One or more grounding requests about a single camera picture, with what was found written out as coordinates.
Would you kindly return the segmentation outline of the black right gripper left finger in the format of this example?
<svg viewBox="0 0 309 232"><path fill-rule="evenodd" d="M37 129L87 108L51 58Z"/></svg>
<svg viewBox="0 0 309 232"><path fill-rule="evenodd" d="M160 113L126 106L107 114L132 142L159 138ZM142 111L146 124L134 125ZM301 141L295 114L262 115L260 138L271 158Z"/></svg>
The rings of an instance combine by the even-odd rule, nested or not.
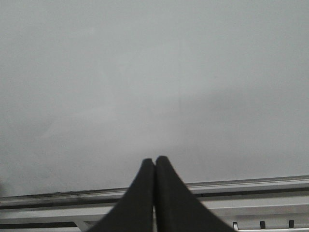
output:
<svg viewBox="0 0 309 232"><path fill-rule="evenodd" d="M144 159L128 190L90 232L151 232L153 230L155 166Z"/></svg>

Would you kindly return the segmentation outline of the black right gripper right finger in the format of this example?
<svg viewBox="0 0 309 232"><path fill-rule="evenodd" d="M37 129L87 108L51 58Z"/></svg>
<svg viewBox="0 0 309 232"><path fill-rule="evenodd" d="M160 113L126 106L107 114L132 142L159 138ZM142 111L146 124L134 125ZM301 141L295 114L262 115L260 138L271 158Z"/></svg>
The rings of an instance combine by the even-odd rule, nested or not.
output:
<svg viewBox="0 0 309 232"><path fill-rule="evenodd" d="M185 186L165 156L157 158L155 213L159 232L232 232Z"/></svg>

